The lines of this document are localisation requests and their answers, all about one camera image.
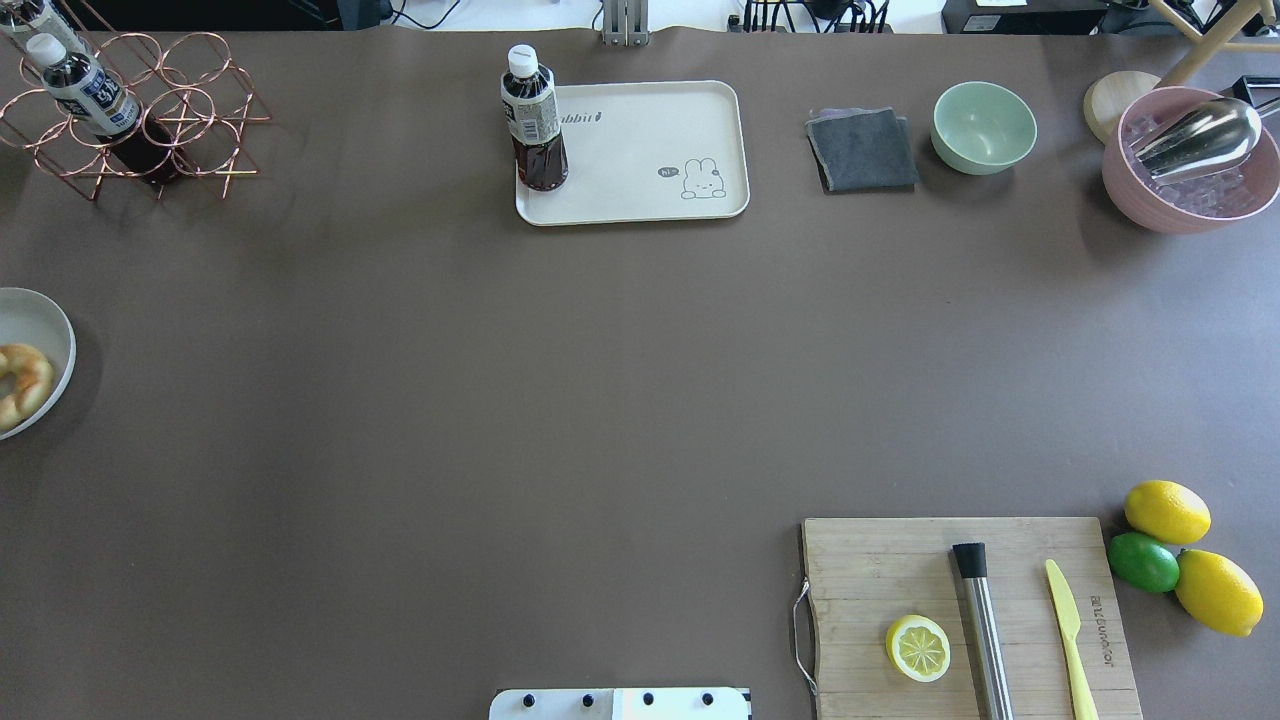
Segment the half lemon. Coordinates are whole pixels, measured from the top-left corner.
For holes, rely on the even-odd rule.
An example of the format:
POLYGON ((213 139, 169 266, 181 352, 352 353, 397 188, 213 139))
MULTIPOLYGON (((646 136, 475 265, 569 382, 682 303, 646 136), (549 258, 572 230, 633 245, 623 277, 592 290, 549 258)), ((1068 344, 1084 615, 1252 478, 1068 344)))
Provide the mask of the half lemon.
POLYGON ((892 621, 884 647, 892 666, 914 682, 937 682, 950 670, 948 635, 927 616, 908 614, 892 621))

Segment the dark drink bottle on tray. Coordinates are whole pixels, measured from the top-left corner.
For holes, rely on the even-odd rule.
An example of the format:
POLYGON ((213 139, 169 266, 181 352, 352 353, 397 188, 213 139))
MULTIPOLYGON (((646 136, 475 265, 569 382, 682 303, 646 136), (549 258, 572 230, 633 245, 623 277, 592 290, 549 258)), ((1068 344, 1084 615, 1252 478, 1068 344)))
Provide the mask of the dark drink bottle on tray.
POLYGON ((539 61, 536 50, 517 44, 507 55, 508 69, 500 78, 520 182, 534 191, 559 188, 570 167, 556 96, 556 77, 539 61))

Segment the yellow lemon near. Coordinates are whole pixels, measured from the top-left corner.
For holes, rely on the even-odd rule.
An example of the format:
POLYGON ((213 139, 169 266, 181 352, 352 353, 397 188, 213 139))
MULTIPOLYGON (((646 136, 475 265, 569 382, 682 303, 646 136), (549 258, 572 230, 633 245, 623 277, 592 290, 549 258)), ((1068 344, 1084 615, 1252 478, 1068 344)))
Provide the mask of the yellow lemon near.
POLYGON ((1178 566, 1174 593, 1197 621, 1226 635, 1251 635, 1263 616, 1265 600, 1247 571, 1203 550, 1183 550, 1178 566))

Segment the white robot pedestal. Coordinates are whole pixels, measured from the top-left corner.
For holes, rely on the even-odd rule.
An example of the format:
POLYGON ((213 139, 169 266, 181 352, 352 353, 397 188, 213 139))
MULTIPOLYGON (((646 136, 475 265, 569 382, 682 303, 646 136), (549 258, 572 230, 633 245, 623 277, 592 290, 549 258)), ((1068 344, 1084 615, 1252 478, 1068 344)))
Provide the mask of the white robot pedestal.
POLYGON ((751 719, 750 691, 719 687, 507 689, 489 719, 751 719))

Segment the yellow lemon far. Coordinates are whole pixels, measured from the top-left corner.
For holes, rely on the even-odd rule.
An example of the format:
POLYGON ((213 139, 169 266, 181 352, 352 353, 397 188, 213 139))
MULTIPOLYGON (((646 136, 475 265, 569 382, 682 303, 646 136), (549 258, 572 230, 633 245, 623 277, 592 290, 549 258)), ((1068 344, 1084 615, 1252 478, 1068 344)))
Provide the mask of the yellow lemon far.
POLYGON ((1129 525, 1166 544, 1192 544, 1212 525, 1208 505, 1190 488, 1171 480, 1146 480, 1124 500, 1129 525))

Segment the pink bowl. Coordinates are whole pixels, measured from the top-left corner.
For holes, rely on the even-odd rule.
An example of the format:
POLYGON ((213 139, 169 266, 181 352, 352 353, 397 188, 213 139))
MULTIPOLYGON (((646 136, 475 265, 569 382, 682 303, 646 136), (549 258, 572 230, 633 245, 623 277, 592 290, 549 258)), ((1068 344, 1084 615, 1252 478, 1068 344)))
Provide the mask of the pink bowl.
POLYGON ((1137 99, 1103 150, 1103 184, 1130 220, 1167 234, 1217 229, 1260 215, 1277 197, 1277 145, 1265 131, 1245 161, 1199 179, 1160 186, 1135 159, 1132 145, 1179 119, 1213 95, 1199 88, 1157 88, 1137 99))

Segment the yellow lemon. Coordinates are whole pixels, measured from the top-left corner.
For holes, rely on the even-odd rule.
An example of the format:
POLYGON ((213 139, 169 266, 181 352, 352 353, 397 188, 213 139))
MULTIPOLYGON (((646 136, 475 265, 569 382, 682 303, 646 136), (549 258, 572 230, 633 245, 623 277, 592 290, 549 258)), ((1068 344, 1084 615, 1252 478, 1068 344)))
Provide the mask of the yellow lemon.
POLYGON ((1192 544, 1212 525, 1208 505, 1190 488, 1171 480, 1146 480, 1124 500, 1129 525, 1166 544, 1192 544))
POLYGON ((1226 635, 1251 635, 1263 616, 1265 600, 1247 571, 1203 550, 1183 550, 1178 566, 1174 593, 1197 621, 1226 635))

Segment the steel ice scoop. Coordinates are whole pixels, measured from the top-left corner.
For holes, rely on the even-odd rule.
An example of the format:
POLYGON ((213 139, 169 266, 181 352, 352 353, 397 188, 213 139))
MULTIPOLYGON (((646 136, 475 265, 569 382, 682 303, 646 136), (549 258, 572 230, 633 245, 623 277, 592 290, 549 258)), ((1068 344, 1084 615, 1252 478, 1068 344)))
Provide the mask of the steel ice scoop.
POLYGON ((1260 143, 1262 131, 1262 118, 1252 105, 1216 97, 1137 143, 1134 152, 1156 184, 1175 184, 1239 167, 1260 143))

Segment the grey folded cloth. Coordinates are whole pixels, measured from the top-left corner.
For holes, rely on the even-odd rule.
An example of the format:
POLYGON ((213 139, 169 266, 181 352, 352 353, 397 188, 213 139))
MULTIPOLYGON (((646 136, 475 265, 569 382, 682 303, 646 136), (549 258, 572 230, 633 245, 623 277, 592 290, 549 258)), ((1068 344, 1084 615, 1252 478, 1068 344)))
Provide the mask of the grey folded cloth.
POLYGON ((824 108, 805 123, 826 191, 904 188, 919 181, 908 119, 891 108, 824 108))

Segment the braided golden donut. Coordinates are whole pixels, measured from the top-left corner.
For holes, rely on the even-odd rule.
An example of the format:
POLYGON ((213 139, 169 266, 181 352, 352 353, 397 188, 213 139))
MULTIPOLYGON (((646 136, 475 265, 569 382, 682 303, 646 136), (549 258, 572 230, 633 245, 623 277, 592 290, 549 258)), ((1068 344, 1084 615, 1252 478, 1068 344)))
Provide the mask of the braided golden donut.
POLYGON ((12 377, 12 389, 1 400, 1 429, 8 432, 33 416, 49 400, 54 369, 46 355, 31 345, 1 346, 3 379, 12 377))

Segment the yellow plastic knife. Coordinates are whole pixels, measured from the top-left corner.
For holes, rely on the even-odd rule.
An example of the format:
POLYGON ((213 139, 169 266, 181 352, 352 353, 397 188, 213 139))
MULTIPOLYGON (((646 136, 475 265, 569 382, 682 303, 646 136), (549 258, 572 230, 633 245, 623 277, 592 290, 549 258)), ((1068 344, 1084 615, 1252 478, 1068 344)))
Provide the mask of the yellow plastic knife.
POLYGON ((1053 611, 1059 625, 1074 717, 1097 720, 1100 719, 1100 714, 1076 643, 1082 629, 1079 609, 1068 579, 1055 560, 1044 560, 1044 574, 1050 584, 1053 611))

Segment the bottle in rack front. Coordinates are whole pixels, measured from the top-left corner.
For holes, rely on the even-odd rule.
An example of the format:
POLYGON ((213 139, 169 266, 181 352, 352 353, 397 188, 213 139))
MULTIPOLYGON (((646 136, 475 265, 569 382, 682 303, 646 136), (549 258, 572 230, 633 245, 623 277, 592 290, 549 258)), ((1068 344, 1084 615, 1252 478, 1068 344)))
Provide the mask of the bottle in rack front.
POLYGON ((72 53, 92 54, 52 1, 1 1, 1 32, 20 53, 32 36, 51 35, 72 53))

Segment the cream rabbit tray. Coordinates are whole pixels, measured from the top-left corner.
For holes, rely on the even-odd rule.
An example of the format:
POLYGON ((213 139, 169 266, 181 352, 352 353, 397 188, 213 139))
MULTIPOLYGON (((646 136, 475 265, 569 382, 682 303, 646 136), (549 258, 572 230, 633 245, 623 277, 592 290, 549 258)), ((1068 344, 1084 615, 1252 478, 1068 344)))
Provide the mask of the cream rabbit tray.
POLYGON ((517 184, 531 225, 736 217, 750 200, 739 96, 718 79, 571 85, 557 90, 564 184, 517 184))

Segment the white round plate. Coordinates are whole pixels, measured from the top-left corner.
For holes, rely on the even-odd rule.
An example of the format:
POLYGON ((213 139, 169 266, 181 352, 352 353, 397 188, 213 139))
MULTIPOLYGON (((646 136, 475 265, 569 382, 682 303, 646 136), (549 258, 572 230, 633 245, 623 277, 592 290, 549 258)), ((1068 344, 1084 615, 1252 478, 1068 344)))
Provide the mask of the white round plate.
POLYGON ((1 438, 6 439, 37 423, 61 397, 74 373, 77 341, 70 319, 55 301, 20 287, 1 287, 1 341, 36 347, 54 369, 49 398, 31 418, 4 430, 1 438))

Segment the steel muddler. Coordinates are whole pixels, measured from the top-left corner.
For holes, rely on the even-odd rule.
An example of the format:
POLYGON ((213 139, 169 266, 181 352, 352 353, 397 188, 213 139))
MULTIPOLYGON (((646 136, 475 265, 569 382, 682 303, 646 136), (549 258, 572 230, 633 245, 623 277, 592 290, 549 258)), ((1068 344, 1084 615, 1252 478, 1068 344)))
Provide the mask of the steel muddler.
POLYGON ((980 697, 986 702, 988 719, 1015 719, 1012 692, 1004 662, 998 637, 995 601, 989 587, 986 544, 959 543, 952 553, 963 582, 963 593, 969 611, 975 652, 980 697))

